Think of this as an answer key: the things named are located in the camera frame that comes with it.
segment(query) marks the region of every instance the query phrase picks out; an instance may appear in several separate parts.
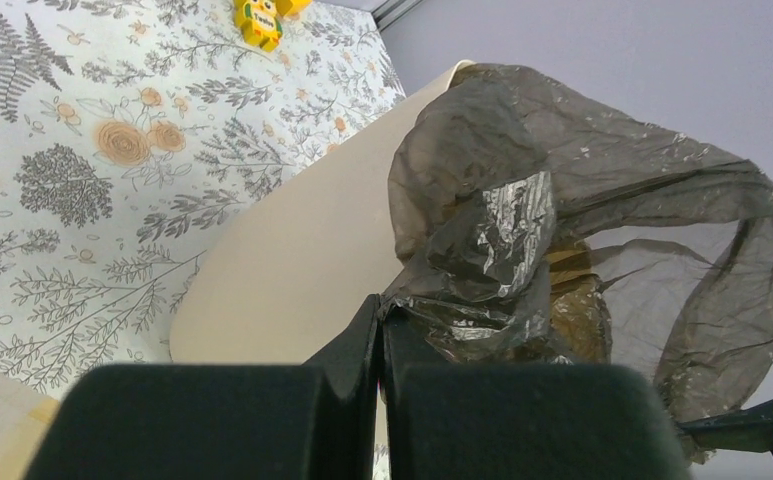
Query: gray leaf pattern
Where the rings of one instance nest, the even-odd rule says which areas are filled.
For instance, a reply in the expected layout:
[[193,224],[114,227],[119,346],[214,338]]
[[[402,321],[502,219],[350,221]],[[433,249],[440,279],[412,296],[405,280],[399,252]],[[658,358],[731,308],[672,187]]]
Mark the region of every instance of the gray leaf pattern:
[[23,185],[24,208],[32,212],[50,210],[66,227],[82,227],[86,222],[112,216],[112,183],[99,178],[89,162],[69,147],[57,144],[32,157],[25,156],[15,180]]
[[3,374],[59,397],[97,365],[170,361],[224,227],[403,98],[367,13],[313,2],[272,53],[231,16],[0,0]]
[[26,15],[26,20],[23,38],[0,11],[0,116],[9,122],[18,120],[20,97],[37,81],[59,90],[52,66],[73,74],[66,57],[45,43],[33,19]]

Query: orange flower print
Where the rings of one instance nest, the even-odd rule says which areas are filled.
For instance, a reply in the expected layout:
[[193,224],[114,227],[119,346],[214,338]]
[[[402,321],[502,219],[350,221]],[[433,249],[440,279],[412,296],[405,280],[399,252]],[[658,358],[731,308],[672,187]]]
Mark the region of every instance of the orange flower print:
[[143,24],[141,20],[136,20],[134,23],[130,24],[130,28],[133,29],[134,32],[136,32],[136,35],[144,35],[147,33],[147,25]]
[[184,118],[186,116],[186,112],[189,111],[189,102],[187,102],[183,97],[176,97],[174,99],[174,105],[176,105],[177,110],[180,111],[180,118]]
[[71,105],[68,105],[67,103],[60,103],[56,106],[56,113],[59,114],[59,118],[56,119],[56,121],[64,121],[68,125],[80,125],[83,123],[82,119],[77,116],[76,110],[74,110],[74,107]]
[[97,263],[94,261],[94,252],[88,248],[78,251],[77,247],[71,245],[71,250],[74,252],[74,255],[66,255],[64,257],[66,260],[79,260],[80,263]]
[[91,43],[85,38],[83,38],[86,34],[85,33],[74,33],[70,28],[66,27],[65,25],[56,25],[60,29],[68,32],[68,36],[65,37],[66,40],[68,40],[68,43],[71,45],[77,46],[81,43]]
[[170,122],[159,122],[148,132],[150,144],[166,152],[179,152],[186,148],[186,137],[183,132]]
[[142,103],[148,107],[158,107],[162,105],[162,95],[159,94],[153,88],[145,88],[142,90]]
[[135,167],[150,156],[147,137],[129,123],[111,120],[97,130],[97,147],[112,163]]

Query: black plastic object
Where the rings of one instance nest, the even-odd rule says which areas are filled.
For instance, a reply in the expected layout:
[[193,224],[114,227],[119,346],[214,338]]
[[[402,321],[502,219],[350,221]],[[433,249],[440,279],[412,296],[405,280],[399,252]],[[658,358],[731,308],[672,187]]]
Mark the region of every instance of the black plastic object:
[[[689,478],[656,393],[631,371],[454,365],[400,310],[378,323],[379,307],[368,297],[301,366],[96,369],[26,478],[368,479],[378,376],[396,480]],[[719,439],[736,422],[684,428]]]
[[680,428],[701,448],[773,455],[773,400],[747,410],[683,423]]

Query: beige curved board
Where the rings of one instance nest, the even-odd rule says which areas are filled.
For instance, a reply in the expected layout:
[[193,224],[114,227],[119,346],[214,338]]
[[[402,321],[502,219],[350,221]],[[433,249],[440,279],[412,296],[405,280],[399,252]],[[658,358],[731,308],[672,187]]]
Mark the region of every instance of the beige curved board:
[[[206,259],[171,326],[178,363],[301,363],[366,295],[400,273],[386,181],[419,112],[460,62],[240,215]],[[385,443],[379,405],[377,441]]]

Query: crumpled plastic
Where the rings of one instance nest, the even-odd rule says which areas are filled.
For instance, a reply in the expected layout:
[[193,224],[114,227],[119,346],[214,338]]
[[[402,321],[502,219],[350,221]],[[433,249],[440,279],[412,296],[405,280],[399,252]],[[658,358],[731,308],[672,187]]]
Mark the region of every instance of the crumpled plastic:
[[475,65],[389,174],[384,292],[455,362],[619,363],[679,422],[773,364],[773,183],[526,67]]

